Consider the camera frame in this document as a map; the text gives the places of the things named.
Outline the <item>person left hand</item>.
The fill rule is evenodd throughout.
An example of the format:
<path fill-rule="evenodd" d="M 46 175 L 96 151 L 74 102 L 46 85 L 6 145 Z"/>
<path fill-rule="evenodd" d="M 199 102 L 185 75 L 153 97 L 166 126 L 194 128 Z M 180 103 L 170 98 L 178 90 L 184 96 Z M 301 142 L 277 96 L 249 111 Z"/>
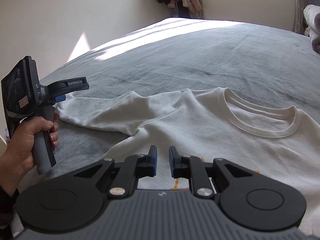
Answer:
<path fill-rule="evenodd" d="M 1 156 L 1 188 L 9 195 L 13 196 L 23 177 L 33 169 L 35 160 L 31 150 L 34 145 L 34 135 L 40 131 L 50 132 L 50 143 L 57 147 L 59 143 L 58 114 L 54 114 L 53 121 L 48 121 L 43 117 L 34 117 L 23 121 L 7 149 Z"/>

